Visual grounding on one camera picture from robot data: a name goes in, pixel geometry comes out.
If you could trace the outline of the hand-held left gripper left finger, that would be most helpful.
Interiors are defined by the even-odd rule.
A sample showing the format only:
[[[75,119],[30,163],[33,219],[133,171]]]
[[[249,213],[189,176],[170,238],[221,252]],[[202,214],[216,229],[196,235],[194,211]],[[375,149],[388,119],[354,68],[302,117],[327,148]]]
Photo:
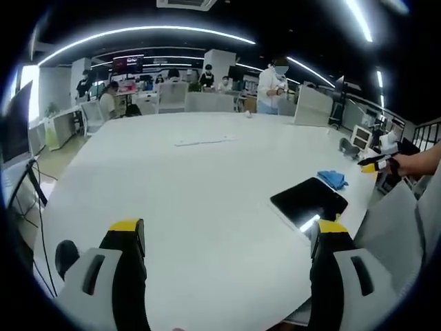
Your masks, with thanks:
[[[84,253],[71,240],[60,242],[58,307],[80,330],[149,330],[144,258],[142,218],[113,224],[100,246]]]

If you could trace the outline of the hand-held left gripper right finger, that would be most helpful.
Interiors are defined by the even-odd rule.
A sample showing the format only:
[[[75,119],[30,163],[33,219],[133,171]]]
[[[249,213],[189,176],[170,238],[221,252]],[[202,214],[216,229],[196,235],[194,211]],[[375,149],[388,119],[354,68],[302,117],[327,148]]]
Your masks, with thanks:
[[[340,223],[311,227],[309,330],[376,330],[396,302],[390,272]]]

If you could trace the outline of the person's right hand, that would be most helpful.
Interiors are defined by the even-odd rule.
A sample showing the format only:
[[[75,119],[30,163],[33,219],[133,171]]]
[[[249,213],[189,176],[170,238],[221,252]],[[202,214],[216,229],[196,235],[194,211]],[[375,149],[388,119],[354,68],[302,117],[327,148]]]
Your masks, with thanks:
[[[421,175],[419,154],[397,154],[394,159],[399,163],[398,174],[401,177],[418,177]]]

